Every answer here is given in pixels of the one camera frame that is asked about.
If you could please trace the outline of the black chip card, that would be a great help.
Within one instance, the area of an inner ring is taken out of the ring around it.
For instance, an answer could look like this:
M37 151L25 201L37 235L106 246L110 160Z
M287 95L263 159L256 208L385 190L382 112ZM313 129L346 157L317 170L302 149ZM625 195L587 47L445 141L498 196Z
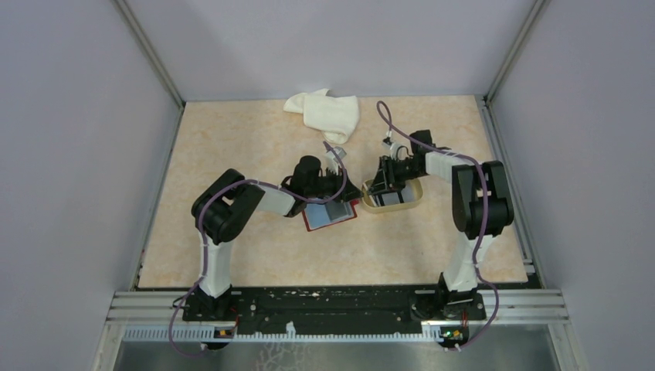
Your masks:
M325 209L328 219L334 223L355 217L355 211L350 203L330 202L325 205Z

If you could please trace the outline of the beige oval tray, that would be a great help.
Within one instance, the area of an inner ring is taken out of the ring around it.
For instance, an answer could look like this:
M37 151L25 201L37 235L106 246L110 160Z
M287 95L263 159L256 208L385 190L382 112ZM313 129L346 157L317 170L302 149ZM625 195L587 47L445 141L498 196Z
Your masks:
M365 181L361 186L363 193L362 208L369 213L381 214L412 209L417 207L423 198L423 188L418 179L406 182L406 186L399 192L387 192L371 196L368 191L372 180Z

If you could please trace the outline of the white folded cloth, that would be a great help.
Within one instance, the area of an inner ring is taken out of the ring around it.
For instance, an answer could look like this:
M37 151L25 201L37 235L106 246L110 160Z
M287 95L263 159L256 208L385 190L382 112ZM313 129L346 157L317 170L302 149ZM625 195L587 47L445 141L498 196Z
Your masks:
M328 88L299 93L288 98L283 110L302 114L306 127L320 131L325 140L345 144L360 121L361 112L356 96L332 97Z

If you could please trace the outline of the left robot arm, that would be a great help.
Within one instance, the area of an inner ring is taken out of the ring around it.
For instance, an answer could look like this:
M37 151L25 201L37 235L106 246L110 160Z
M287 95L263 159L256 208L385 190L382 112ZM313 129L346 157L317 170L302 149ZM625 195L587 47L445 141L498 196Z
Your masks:
M280 185L247 179L234 168L225 171L192 205L200 239L200 273L194 289L204 295L201 309L210 318L225 318L232 308L233 241L256 212L295 217L309 205L350 206L363 196L339 165L322 168L319 158L305 155Z

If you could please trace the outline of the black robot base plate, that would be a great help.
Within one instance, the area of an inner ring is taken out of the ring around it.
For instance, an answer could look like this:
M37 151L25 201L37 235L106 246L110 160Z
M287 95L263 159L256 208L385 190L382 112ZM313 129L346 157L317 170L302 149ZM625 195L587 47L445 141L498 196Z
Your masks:
M481 294L447 294L438 284L232 287L210 299L193 292L187 322L236 322L239 335L408 335L423 321L484 320Z

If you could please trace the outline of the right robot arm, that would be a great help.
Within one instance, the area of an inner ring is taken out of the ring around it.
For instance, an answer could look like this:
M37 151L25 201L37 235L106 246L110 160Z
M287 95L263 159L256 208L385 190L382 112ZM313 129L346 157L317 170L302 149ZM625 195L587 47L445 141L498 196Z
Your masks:
M399 206L412 201L406 188L413 180L437 176L452 186L452 216L459 232L453 257L442 273L443 292L435 297L435 308L444 318L455 318L466 305L462 293L477 287L481 261L488 247L514 220L514 207L504 164L479 163L475 159L438 147L428 130L409 136L406 157L402 145L386 137L388 150L378 160L375 177L364 183L367 200L375 208Z

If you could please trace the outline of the aluminium frame rail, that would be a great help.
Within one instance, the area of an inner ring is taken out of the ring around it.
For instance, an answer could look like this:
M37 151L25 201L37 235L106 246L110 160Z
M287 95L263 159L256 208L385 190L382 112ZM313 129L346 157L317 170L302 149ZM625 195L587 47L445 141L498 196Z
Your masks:
M564 325L556 290L482 290L469 309L440 314L434 291L413 287L243 288L222 315L179 291L117 292L107 314L124 338L179 343L442 342L494 325Z

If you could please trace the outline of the black striped card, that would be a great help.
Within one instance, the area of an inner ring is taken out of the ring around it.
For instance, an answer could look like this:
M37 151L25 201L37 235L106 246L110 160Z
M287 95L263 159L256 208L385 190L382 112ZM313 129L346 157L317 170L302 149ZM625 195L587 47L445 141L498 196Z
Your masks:
M395 206L404 203L410 203L414 200L411 192L388 192L386 194L376 195L372 197L377 207Z

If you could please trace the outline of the red leather card holder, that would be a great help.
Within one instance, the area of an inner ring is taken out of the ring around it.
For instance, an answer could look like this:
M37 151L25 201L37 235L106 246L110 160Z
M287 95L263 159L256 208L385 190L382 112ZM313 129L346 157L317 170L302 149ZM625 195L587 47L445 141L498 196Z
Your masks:
M308 204L302 212L307 231L312 232L355 219L357 217L355 207L358 204L358 200L349 203L330 201L326 204Z

